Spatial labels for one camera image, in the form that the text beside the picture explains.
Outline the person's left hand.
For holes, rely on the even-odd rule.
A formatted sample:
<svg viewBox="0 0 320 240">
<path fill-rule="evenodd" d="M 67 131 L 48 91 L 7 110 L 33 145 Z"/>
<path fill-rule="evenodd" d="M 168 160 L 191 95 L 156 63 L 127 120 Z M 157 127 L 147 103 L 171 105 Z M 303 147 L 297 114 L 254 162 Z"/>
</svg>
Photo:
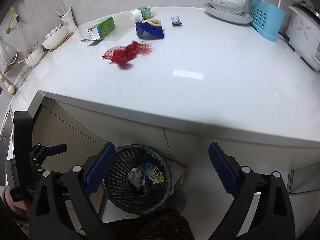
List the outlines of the person's left hand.
<svg viewBox="0 0 320 240">
<path fill-rule="evenodd" d="M 12 200 L 10 189 L 8 186 L 1 186 L 1 199 L 5 207 L 13 215 L 13 218 L 17 222 L 27 223 L 29 222 L 29 210 L 31 205 L 25 200 L 14 202 Z"/>
</svg>

